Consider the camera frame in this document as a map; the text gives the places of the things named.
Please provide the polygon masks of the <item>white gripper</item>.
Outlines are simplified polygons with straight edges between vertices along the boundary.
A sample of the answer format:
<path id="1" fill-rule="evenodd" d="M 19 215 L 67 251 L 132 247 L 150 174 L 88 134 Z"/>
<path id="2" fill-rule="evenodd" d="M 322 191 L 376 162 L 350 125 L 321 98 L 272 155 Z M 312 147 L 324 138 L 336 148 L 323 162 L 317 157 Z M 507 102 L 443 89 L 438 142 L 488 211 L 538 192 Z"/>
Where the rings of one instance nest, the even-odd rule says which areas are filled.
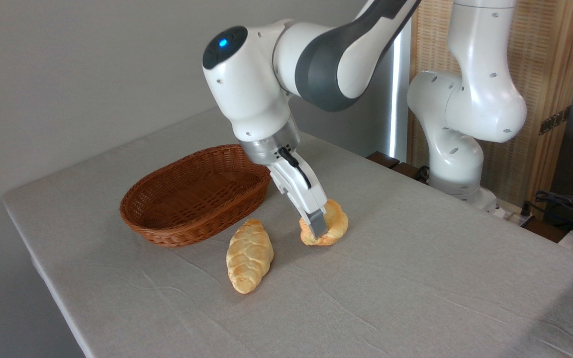
<path id="1" fill-rule="evenodd" d="M 280 193 L 286 193 L 300 216 L 308 219 L 309 229 L 314 239 L 327 234 L 328 227 L 324 214 L 327 196 L 311 166 L 300 155 L 293 154 L 299 166 L 295 168 L 279 159 L 268 165 L 271 176 Z"/>

